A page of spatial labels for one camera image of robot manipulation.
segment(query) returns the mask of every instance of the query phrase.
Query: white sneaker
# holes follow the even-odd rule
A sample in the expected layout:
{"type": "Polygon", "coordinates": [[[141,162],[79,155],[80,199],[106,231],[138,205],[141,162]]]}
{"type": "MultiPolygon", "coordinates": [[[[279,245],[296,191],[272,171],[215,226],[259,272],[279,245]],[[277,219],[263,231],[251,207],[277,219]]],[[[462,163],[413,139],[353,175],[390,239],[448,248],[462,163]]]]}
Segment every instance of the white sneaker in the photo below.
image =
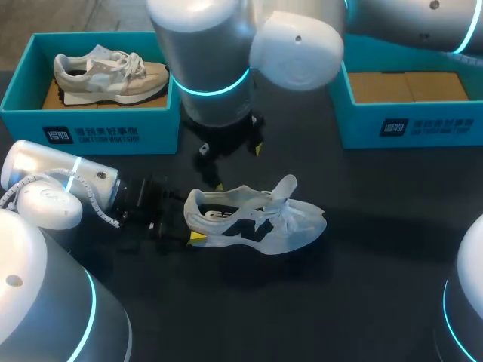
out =
{"type": "Polygon", "coordinates": [[[169,80],[164,64],[143,62],[136,53],[110,51],[100,45],[83,57],[57,55],[54,75],[67,106],[140,103],[161,93],[169,80]]]}
{"type": "Polygon", "coordinates": [[[305,247],[327,226],[324,211],[289,199],[297,187],[286,176],[272,192],[242,186],[228,192],[192,190],[184,206],[189,228],[203,234],[202,247],[243,244],[275,255],[305,247]]]}

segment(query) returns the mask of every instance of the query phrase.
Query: black table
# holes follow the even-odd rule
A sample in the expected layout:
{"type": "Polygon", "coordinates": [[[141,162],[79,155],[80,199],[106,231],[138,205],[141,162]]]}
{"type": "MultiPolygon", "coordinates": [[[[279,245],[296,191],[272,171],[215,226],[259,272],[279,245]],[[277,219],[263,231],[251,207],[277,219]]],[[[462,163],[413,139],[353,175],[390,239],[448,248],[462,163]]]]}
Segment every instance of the black table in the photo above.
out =
{"type": "MultiPolygon", "coordinates": [[[[1,94],[10,77],[0,72],[1,94]]],[[[112,251],[102,282],[130,315],[132,361],[436,360],[442,287],[483,212],[483,149],[344,151],[325,90],[259,86],[263,151],[219,161],[225,189],[271,189],[292,173],[294,198],[323,207],[328,228],[284,256],[244,247],[162,256],[148,240],[136,256],[112,251]]],[[[12,142],[2,128],[1,159],[12,142]]],[[[183,129],[175,156],[90,159],[155,171],[188,192],[207,189],[191,167],[201,144],[183,129]]]]}

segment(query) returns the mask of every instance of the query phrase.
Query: cardboard box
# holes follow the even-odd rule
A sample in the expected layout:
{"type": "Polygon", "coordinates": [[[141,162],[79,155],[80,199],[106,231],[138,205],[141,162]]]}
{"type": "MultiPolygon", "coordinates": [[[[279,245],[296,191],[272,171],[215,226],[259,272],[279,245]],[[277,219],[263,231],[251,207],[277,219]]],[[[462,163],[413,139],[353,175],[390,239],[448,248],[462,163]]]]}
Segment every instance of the cardboard box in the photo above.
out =
{"type": "Polygon", "coordinates": [[[80,57],[97,44],[165,63],[154,32],[34,34],[0,105],[11,136],[74,155],[176,153],[180,96],[173,79],[166,97],[139,106],[59,105],[52,87],[55,56],[80,57]]]}
{"type": "Polygon", "coordinates": [[[453,54],[348,35],[329,91],[346,149],[483,146],[483,68],[453,54]]]}

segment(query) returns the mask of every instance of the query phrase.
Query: cyan shoe box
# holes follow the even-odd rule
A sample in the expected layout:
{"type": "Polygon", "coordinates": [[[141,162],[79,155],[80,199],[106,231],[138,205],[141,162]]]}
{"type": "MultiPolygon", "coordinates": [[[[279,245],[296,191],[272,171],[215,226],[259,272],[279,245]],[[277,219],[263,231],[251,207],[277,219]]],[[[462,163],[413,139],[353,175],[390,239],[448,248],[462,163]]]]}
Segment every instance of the cyan shoe box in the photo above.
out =
{"type": "Polygon", "coordinates": [[[345,149],[483,145],[483,68],[357,35],[345,52],[329,86],[345,149]],[[470,101],[356,103],[349,72],[456,72],[470,101]]]}
{"type": "Polygon", "coordinates": [[[80,57],[100,44],[165,63],[154,32],[34,34],[0,105],[15,140],[28,140],[74,155],[174,154],[180,126],[180,96],[170,80],[166,108],[42,110],[57,54],[80,57]]]}

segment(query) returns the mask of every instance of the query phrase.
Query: black n logo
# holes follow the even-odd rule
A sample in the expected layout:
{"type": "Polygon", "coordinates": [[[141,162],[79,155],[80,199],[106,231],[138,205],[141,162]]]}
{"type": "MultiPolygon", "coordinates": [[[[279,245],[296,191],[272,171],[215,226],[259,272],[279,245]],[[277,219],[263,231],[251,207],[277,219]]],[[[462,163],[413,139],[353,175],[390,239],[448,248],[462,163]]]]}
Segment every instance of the black n logo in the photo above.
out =
{"type": "Polygon", "coordinates": [[[241,235],[242,238],[256,241],[260,243],[266,235],[273,230],[273,225],[270,220],[265,220],[265,222],[260,225],[258,230],[255,231],[255,220],[240,219],[235,222],[228,230],[226,230],[223,235],[225,236],[236,236],[241,235]]]}

